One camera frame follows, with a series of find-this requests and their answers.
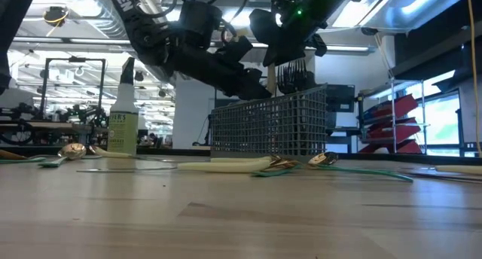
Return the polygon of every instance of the workbench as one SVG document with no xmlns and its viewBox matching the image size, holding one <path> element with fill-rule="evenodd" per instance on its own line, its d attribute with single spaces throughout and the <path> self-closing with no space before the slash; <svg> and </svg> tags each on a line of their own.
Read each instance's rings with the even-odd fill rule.
<svg viewBox="0 0 482 259">
<path fill-rule="evenodd" d="M 479 258 L 482 252 L 482 184 L 315 171 L 273 178 L 76 172 L 161 165 L 175 164 L 104 158 L 58 169 L 0 165 L 0 258 Z"/>
<path fill-rule="evenodd" d="M 87 136 L 92 133 L 92 126 L 88 124 L 76 124 L 76 123 L 57 123 L 57 122 L 47 122 L 47 121 L 26 121 L 32 126 L 34 131 L 43 132 L 57 132 L 66 135 L 79 135 L 79 142 L 87 144 Z M 16 132 L 17 124 L 15 123 L 1 123 L 0 132 Z M 105 127 L 94 127 L 93 131 L 95 133 L 106 133 L 108 128 Z"/>
</svg>

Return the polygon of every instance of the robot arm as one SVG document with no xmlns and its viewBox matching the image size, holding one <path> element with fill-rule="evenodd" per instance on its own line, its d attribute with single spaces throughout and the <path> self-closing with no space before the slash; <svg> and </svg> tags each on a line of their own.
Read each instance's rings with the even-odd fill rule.
<svg viewBox="0 0 482 259">
<path fill-rule="evenodd" d="M 226 96 L 263 99 L 271 94 L 259 84 L 261 71 L 244 69 L 239 63 L 252 49 L 246 37 L 230 42 L 215 53 L 207 51 L 222 12 L 205 2 L 185 0 L 178 22 L 155 23 L 154 17 L 137 7 L 138 0 L 112 0 L 124 22 L 130 43 L 146 65 L 162 67 L 211 85 Z"/>
<path fill-rule="evenodd" d="M 251 30 L 259 42 L 268 45 L 263 65 L 278 66 L 304 57 L 306 46 L 314 47 L 317 56 L 325 55 L 326 44 L 316 31 L 328 26 L 326 20 L 344 1 L 272 0 L 271 12 L 253 10 L 249 16 Z M 276 24 L 275 14 L 281 15 L 281 26 Z"/>
</svg>

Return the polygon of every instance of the wood grain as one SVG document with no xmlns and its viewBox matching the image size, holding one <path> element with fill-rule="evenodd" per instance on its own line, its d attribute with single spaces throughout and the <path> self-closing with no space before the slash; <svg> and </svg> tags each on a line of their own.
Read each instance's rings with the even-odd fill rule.
<svg viewBox="0 0 482 259">
<path fill-rule="evenodd" d="M 354 164 L 407 167 L 339 165 Z M 482 252 L 482 184 L 408 184 L 337 172 L 276 178 L 75 172 L 171 165 L 115 159 L 59 169 L 0 165 L 0 258 L 479 258 Z"/>
</svg>

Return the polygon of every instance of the metal rack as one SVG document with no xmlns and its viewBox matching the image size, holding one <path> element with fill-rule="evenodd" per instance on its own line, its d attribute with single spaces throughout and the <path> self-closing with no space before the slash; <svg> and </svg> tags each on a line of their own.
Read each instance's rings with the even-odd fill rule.
<svg viewBox="0 0 482 259">
<path fill-rule="evenodd" d="M 212 154 L 313 156 L 325 151 L 326 87 L 212 110 Z"/>
<path fill-rule="evenodd" d="M 398 81 L 395 80 L 394 78 L 390 79 L 390 82 L 381 85 L 379 87 L 376 87 L 372 90 L 365 90 L 361 91 L 360 94 L 358 95 L 357 101 L 358 101 L 358 122 L 359 122 L 359 127 L 361 131 L 361 142 L 362 143 L 372 143 L 372 142 L 377 142 L 377 143 L 393 143 L 393 149 L 394 152 L 397 153 L 397 126 L 422 126 L 423 127 L 423 137 L 424 137 L 424 154 L 427 154 L 427 123 L 426 123 L 426 103 L 425 103 L 425 89 L 424 89 L 424 81 Z M 422 113 L 423 113 L 423 123 L 397 123 L 397 117 L 395 116 L 395 99 L 396 99 L 396 93 L 400 90 L 405 90 L 406 88 L 417 85 L 417 84 L 422 84 Z M 382 117 L 377 117 L 373 118 L 370 120 L 364 120 L 363 119 L 363 114 L 365 112 L 364 107 L 363 107 L 363 101 L 365 99 L 377 99 L 380 103 L 380 99 L 386 96 L 391 96 L 392 97 L 392 115 L 386 115 Z M 366 137 L 366 132 L 365 132 L 365 126 L 375 124 L 375 123 L 381 123 L 383 121 L 392 119 L 392 132 L 393 132 L 393 137 L 389 139 L 367 139 Z"/>
</svg>

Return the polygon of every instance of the white spray bottle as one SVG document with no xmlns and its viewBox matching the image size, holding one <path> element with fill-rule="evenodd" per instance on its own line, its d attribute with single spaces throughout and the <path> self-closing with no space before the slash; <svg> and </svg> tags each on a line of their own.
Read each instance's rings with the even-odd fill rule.
<svg viewBox="0 0 482 259">
<path fill-rule="evenodd" d="M 136 154 L 139 109 L 134 98 L 134 62 L 130 57 L 124 63 L 117 101 L 111 107 L 107 147 L 111 152 Z"/>
</svg>

